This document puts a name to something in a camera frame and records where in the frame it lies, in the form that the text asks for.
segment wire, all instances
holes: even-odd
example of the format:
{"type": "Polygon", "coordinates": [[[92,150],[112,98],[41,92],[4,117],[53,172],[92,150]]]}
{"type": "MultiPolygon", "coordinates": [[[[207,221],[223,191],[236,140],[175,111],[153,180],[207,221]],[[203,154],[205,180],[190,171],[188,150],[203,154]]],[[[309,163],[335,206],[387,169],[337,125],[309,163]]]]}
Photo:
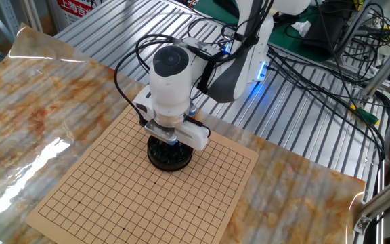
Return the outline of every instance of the wire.
{"type": "MultiPolygon", "coordinates": [[[[323,18],[323,15],[321,13],[321,10],[320,10],[320,6],[318,4],[318,2],[316,1],[316,5],[317,5],[317,8],[318,8],[318,11],[320,13],[320,17],[321,17],[321,21],[322,21],[322,26],[323,26],[323,29],[324,29],[324,34],[326,35],[326,38],[328,40],[328,44],[329,44],[329,48],[330,48],[330,51],[334,54],[334,48],[332,46],[332,43],[330,42],[330,37],[329,37],[329,34],[328,34],[328,29],[326,27],[326,23],[324,22],[324,18],[323,18]]],[[[341,72],[341,67],[339,65],[339,61],[338,61],[338,58],[337,56],[334,54],[334,60],[335,60],[335,63],[337,65],[337,68],[338,68],[338,72],[341,76],[341,82],[343,84],[343,87],[344,87],[344,90],[347,92],[347,95],[349,96],[349,99],[351,101],[351,103],[357,108],[358,106],[356,106],[355,102],[353,101],[353,98],[350,94],[350,91],[348,90],[346,84],[345,84],[345,81],[344,81],[344,78],[343,78],[343,74],[341,72]]],[[[379,146],[378,143],[376,144],[377,145],[377,148],[378,148],[378,155],[379,155],[379,160],[382,161],[383,159],[385,159],[385,142],[383,140],[383,137],[381,136],[380,132],[377,130],[377,128],[375,128],[375,126],[373,126],[371,123],[369,123],[363,116],[362,114],[360,113],[359,110],[354,110],[355,114],[359,117],[359,119],[361,119],[368,128],[370,128],[370,132],[372,134],[372,136],[374,138],[376,138],[375,135],[377,135],[378,137],[378,140],[380,141],[381,145],[379,146]]]]}
{"type": "Polygon", "coordinates": [[[118,71],[120,70],[120,67],[121,65],[123,64],[123,62],[129,58],[130,56],[132,56],[133,54],[136,54],[137,51],[139,51],[140,49],[143,49],[143,48],[146,48],[148,46],[151,46],[151,45],[157,45],[157,44],[163,44],[163,43],[172,43],[172,41],[170,40],[160,40],[160,41],[152,41],[152,42],[149,42],[147,44],[143,44],[139,47],[137,47],[137,49],[135,50],[132,50],[130,51],[128,54],[126,54],[126,56],[124,56],[123,58],[121,58],[120,62],[116,65],[116,68],[115,68],[115,71],[114,71],[114,83],[115,83],[115,87],[116,89],[118,90],[118,92],[120,93],[120,95],[127,101],[127,103],[129,103],[130,106],[132,106],[132,108],[135,110],[135,112],[139,115],[139,123],[141,124],[141,126],[145,126],[145,124],[147,124],[147,121],[144,119],[144,117],[142,116],[141,112],[138,110],[138,108],[132,103],[132,101],[130,101],[130,99],[124,94],[124,92],[121,90],[120,88],[120,85],[118,85],[118,80],[117,80],[117,74],[118,74],[118,71]]]}
{"type": "Polygon", "coordinates": [[[163,38],[165,38],[165,40],[169,41],[170,43],[174,42],[174,40],[175,40],[174,37],[171,37],[171,36],[168,36],[168,35],[164,35],[164,34],[149,34],[149,35],[144,35],[143,37],[141,37],[141,38],[136,42],[136,46],[135,46],[135,53],[136,53],[136,56],[137,56],[137,58],[138,58],[139,64],[141,65],[141,67],[142,67],[147,73],[149,73],[150,67],[142,60],[141,55],[139,54],[139,46],[141,45],[141,42],[142,42],[143,40],[148,39],[148,38],[151,38],[151,37],[163,37],[163,38]]]}
{"type": "MultiPolygon", "coordinates": [[[[325,104],[325,102],[323,100],[321,100],[318,96],[316,96],[313,92],[312,92],[312,89],[308,89],[307,87],[299,84],[299,80],[294,78],[292,75],[290,75],[290,71],[292,71],[293,73],[295,74],[299,74],[295,69],[292,68],[291,65],[289,65],[288,63],[284,62],[284,60],[282,60],[282,57],[279,56],[278,53],[276,52],[272,52],[272,54],[277,57],[277,59],[279,59],[289,70],[286,70],[283,66],[281,66],[271,55],[268,54],[268,56],[272,59],[272,61],[276,64],[276,66],[278,67],[278,69],[280,69],[282,72],[286,73],[286,76],[287,77],[290,77],[294,82],[290,81],[289,79],[287,79],[288,82],[292,83],[293,85],[296,85],[298,88],[301,88],[303,89],[304,91],[308,92],[309,94],[311,94],[318,102],[322,103],[322,104],[325,104]]],[[[300,78],[300,80],[304,81],[304,82],[307,82],[306,78],[304,77],[304,79],[300,78]]],[[[317,89],[317,92],[320,92],[320,93],[323,93],[323,94],[326,94],[326,96],[328,96],[329,98],[332,98],[335,102],[338,102],[340,105],[344,106],[345,108],[347,109],[350,109],[346,104],[344,104],[343,102],[339,102],[341,101],[340,99],[338,98],[335,98],[335,97],[332,97],[330,95],[330,92],[329,91],[326,91],[324,89],[321,89],[321,90],[318,90],[317,89]]],[[[352,122],[348,121],[346,118],[344,118],[343,115],[340,115],[335,109],[329,107],[329,106],[325,106],[330,112],[332,112],[334,115],[338,116],[340,119],[344,120],[344,122],[346,122],[347,124],[349,124],[350,126],[352,126],[354,129],[356,129],[356,131],[360,132],[363,136],[365,136],[366,138],[368,138],[371,142],[373,142],[375,145],[378,144],[378,142],[376,140],[374,140],[373,138],[371,138],[369,135],[367,135],[364,131],[362,131],[361,129],[357,128],[352,122]]]]}

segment orange-stained surface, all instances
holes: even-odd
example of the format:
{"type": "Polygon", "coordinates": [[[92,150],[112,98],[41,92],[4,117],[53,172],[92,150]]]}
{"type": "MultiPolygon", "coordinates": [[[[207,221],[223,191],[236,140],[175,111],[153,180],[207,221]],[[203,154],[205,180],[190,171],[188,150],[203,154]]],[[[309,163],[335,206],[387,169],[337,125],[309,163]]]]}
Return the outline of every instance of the orange-stained surface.
{"type": "MultiPolygon", "coordinates": [[[[143,87],[118,79],[132,99],[143,87]]],[[[27,215],[126,107],[109,68],[21,27],[0,64],[0,240],[52,243],[27,215]]],[[[352,243],[363,181],[212,116],[198,118],[259,153],[221,243],[352,243]]]]}

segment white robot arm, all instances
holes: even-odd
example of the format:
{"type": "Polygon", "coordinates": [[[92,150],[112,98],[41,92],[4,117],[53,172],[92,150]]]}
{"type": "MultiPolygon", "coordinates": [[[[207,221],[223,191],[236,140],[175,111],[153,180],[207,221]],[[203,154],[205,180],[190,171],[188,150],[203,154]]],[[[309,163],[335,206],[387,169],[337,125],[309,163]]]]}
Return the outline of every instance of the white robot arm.
{"type": "Polygon", "coordinates": [[[193,120],[196,107],[190,101],[191,87],[220,103],[238,99],[248,81],[264,80],[267,42],[273,29],[272,7],[298,14],[311,0],[236,0],[240,19],[227,54],[195,38],[176,41],[153,57],[150,85],[133,101],[147,121],[144,129],[169,145],[181,142],[202,150],[210,131],[193,120]]]}

